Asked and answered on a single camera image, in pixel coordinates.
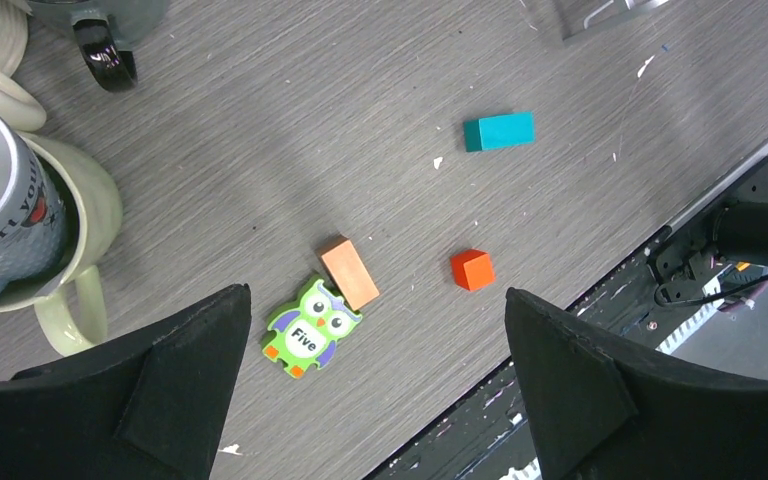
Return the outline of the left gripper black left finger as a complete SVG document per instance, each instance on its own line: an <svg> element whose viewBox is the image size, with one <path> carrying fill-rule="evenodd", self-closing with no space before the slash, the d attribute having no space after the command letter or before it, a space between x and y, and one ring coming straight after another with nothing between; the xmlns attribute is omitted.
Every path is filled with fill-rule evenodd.
<svg viewBox="0 0 768 480"><path fill-rule="evenodd" d="M251 325L230 285L0 381L0 479L205 479Z"/></svg>

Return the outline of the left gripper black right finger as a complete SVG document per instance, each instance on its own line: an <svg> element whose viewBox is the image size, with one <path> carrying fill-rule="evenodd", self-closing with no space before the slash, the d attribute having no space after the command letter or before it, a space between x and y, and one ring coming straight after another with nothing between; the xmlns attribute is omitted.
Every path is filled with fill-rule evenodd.
<svg viewBox="0 0 768 480"><path fill-rule="evenodd" d="M768 381L690 363L511 288L505 328L546 479L768 479Z"/></svg>

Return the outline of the light green cream mug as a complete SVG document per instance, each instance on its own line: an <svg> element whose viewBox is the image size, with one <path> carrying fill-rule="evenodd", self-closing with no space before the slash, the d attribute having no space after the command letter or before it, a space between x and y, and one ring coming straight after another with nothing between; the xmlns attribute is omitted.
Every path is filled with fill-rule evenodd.
<svg viewBox="0 0 768 480"><path fill-rule="evenodd" d="M120 232L122 200L112 176L87 153L32 133L18 136L59 182L74 233L54 272L8 284L0 293L0 313L31 307L49 344L69 356L107 339L97 263Z"/></svg>

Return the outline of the dark grey mug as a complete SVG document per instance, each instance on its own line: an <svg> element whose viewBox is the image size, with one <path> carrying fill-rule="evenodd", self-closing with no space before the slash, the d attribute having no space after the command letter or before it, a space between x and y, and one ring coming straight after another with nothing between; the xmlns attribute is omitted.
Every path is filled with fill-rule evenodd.
<svg viewBox="0 0 768 480"><path fill-rule="evenodd" d="M138 85L134 46L163 20L166 0L42 0L29 13L74 41L95 81L108 92Z"/></svg>

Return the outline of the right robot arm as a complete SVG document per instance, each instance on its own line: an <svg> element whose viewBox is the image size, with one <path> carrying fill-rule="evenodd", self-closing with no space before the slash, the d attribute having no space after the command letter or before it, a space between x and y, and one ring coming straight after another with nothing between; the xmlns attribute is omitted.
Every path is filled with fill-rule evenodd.
<svg viewBox="0 0 768 480"><path fill-rule="evenodd" d="M712 241L728 260L768 267L768 203L738 203L714 220Z"/></svg>

